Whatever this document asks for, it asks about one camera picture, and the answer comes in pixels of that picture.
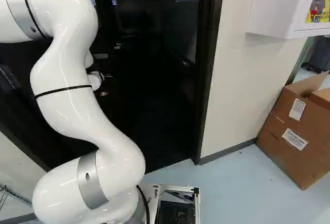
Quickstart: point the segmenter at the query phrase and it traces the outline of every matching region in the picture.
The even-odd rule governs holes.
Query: brown cardboard box
[[[308,99],[311,102],[330,110],[330,88],[315,91]]]
[[[330,109],[307,99],[327,75],[285,86],[257,139],[259,148],[301,189],[330,171]]]

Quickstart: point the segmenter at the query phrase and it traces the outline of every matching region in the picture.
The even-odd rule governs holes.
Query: barcode label
[[[302,139],[300,136],[298,136],[296,133],[294,133],[292,130],[287,129],[282,137],[287,140],[292,146],[296,147],[300,151],[306,147],[308,142],[305,139]]]
[[[303,115],[306,103],[301,101],[300,99],[295,99],[291,111],[289,113],[289,117],[300,121],[301,116]]]

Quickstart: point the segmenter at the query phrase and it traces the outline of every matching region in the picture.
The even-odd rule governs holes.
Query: white cabinet
[[[330,0],[253,0],[247,32],[280,38],[330,34]]]

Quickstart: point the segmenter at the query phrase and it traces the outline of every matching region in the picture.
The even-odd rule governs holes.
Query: baseboard
[[[216,152],[216,153],[213,153],[213,154],[210,154],[209,156],[206,156],[206,157],[203,157],[200,159],[200,165],[204,165],[208,162],[211,162],[211,161],[214,161],[216,160],[217,158],[220,158],[222,156],[225,156],[229,153],[233,153],[233,152],[236,152],[237,150],[240,150],[242,148],[245,148],[245,147],[248,147],[252,144],[254,144],[256,141],[256,138],[253,138],[251,140],[248,140],[246,142],[243,142],[243,143],[240,143],[240,144],[237,144],[233,147],[230,147],[230,148],[226,148],[224,150],[221,150],[219,152]]]
[[[0,224],[19,224],[19,223],[41,223],[38,221],[35,214],[27,214],[19,217],[14,217],[6,220],[0,220]]]

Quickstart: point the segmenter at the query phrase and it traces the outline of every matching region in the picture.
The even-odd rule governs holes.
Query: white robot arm
[[[145,161],[107,119],[91,89],[85,69],[97,32],[91,1],[0,0],[0,25],[0,43],[54,37],[30,73],[38,106],[54,130],[99,148],[39,181],[32,199],[36,216],[45,224],[132,223],[141,212],[136,185]]]

